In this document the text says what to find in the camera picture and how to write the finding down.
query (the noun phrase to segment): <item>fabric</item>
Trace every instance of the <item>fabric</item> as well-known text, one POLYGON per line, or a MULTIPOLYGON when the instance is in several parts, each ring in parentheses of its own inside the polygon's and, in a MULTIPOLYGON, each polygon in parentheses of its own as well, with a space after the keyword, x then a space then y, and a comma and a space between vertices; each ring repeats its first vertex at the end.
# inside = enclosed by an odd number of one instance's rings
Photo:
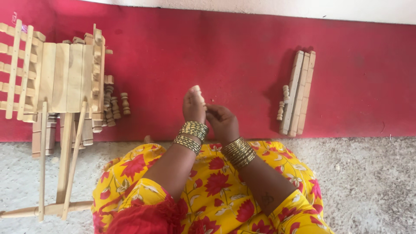
MULTIPOLYGON (((238 172, 221 154, 220 144, 205 144, 196 157, 177 208, 186 210, 179 233, 333 233, 323 220, 323 202, 313 171, 280 142, 250 142, 257 155, 298 189, 267 217, 238 172)), ((141 145, 104 167, 93 192, 95 233, 104 233, 118 215, 136 206, 171 199, 157 183, 141 177, 166 150, 141 145)))

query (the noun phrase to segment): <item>gold bangle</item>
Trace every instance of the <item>gold bangle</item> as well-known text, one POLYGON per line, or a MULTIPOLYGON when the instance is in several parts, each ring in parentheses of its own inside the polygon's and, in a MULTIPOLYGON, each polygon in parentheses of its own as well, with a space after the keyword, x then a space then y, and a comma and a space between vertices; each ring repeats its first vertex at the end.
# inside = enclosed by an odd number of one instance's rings
POLYGON ((245 167, 256 156, 256 152, 242 137, 223 147, 221 152, 236 169, 245 167))
POLYGON ((201 124, 195 121, 187 121, 182 129, 179 131, 179 134, 186 133, 196 136, 201 140, 201 143, 204 141, 205 137, 208 134, 208 127, 205 124, 201 124))
POLYGON ((198 155, 201 150, 201 146, 189 137, 178 135, 173 142, 191 149, 196 155, 198 155))

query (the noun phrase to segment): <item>white wall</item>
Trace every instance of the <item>white wall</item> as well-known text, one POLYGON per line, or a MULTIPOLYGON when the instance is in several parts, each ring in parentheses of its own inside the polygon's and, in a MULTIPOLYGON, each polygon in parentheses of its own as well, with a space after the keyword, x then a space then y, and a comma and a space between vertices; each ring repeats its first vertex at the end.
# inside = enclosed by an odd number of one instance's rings
POLYGON ((136 7, 209 10, 416 25, 416 0, 88 0, 136 7))

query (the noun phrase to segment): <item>tattoo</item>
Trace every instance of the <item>tattoo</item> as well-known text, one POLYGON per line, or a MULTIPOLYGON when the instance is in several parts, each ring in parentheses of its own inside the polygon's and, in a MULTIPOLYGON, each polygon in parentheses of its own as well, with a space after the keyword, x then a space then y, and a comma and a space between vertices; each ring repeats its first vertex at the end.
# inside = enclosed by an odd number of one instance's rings
POLYGON ((266 195, 261 197, 261 201, 263 202, 264 206, 274 202, 274 200, 275 199, 272 196, 269 196, 268 192, 266 192, 266 195))

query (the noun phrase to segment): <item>concrete floor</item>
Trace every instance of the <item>concrete floor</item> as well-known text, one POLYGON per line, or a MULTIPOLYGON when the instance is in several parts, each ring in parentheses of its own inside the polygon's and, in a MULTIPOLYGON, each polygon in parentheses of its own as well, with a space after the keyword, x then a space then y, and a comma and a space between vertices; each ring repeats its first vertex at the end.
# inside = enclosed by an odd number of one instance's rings
MULTIPOLYGON (((416 137, 284 139, 316 172, 324 219, 337 234, 416 233, 416 137)), ((72 201, 92 200, 101 168, 140 142, 101 142, 80 151, 72 201)), ((56 196, 60 147, 46 160, 46 204, 56 196)), ((36 206, 39 162, 31 143, 0 143, 0 210, 36 206)), ((89 210, 55 216, 0 219, 4 234, 93 233, 89 210)))

